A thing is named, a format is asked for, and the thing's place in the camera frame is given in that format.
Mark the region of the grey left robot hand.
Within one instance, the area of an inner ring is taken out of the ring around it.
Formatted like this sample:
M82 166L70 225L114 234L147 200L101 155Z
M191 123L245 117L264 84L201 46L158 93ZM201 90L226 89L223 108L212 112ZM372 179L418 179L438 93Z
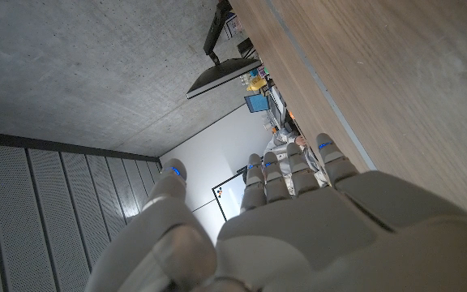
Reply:
M167 161L141 212L93 267L89 291L467 291L467 212L411 182L360 173L317 136L321 187L296 144L289 191L276 156L251 155L240 213L216 240Z

